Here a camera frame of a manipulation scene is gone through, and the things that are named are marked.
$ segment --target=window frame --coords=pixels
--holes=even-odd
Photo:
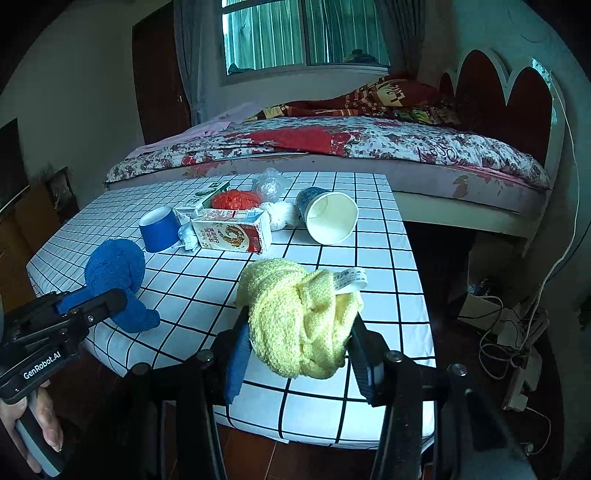
[[[251,72],[236,73],[228,75],[226,68],[226,49],[223,38],[223,20],[222,16],[245,8],[255,7],[257,5],[271,4],[280,2],[282,0],[242,0],[238,3],[222,7],[220,0],[213,0],[216,2],[216,15],[218,17],[217,25],[217,49],[219,53],[220,63],[220,78],[222,85],[235,85],[242,82],[250,82],[261,78],[274,77],[279,75],[297,74],[297,73],[313,73],[319,70],[347,70],[350,72],[359,73],[375,73],[376,75],[387,75],[388,67],[378,67],[375,65],[367,65],[363,63],[321,63],[311,64],[310,62],[310,48],[309,48],[309,31],[308,19],[306,16],[306,0],[297,0],[298,10],[300,13],[300,35],[301,44],[303,48],[303,63],[294,65],[282,65],[279,67],[267,67],[265,69],[253,70]]]

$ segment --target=blue paper cup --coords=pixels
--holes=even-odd
[[[180,226],[171,207],[160,207],[146,213],[139,219],[139,231],[146,251],[156,253],[173,246],[178,242]]]
[[[310,236],[321,245],[339,244],[355,230],[359,209],[355,201],[342,192],[319,187],[302,190],[295,206]]]

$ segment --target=door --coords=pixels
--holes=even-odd
[[[178,72],[172,2],[134,25],[135,97],[146,144],[191,127],[191,113]]]

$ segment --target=cabinet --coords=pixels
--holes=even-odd
[[[4,312],[35,298],[27,263],[60,229],[45,185],[30,187],[0,218],[0,294]]]

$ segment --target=white checkered tablecloth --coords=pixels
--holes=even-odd
[[[123,376],[134,364],[154,368],[185,360],[208,348],[217,333],[234,324],[236,284],[247,262],[285,257],[317,268],[341,271],[365,267],[369,284],[362,292],[362,317],[381,333],[391,349],[435,366],[433,341],[417,267],[386,177],[362,173],[285,173],[291,181],[285,198],[295,202],[311,185],[347,193],[357,201],[359,221],[345,242],[324,247],[304,228],[273,232],[265,255],[201,249],[196,254],[165,251],[145,254],[146,274],[140,300],[157,309],[159,327],[128,334],[110,319],[96,325],[85,340],[90,353]],[[161,205],[175,205],[198,187],[230,180],[250,190],[256,175],[169,181],[105,192],[65,224],[27,265],[38,295],[84,285],[89,255],[109,238],[130,238],[144,247],[138,219]],[[280,440],[372,448],[379,439],[384,408],[372,408],[359,393],[349,359],[328,380],[286,379],[271,372],[254,354],[240,395],[228,408],[216,407],[219,423]],[[424,404],[423,436],[434,429],[433,405]]]

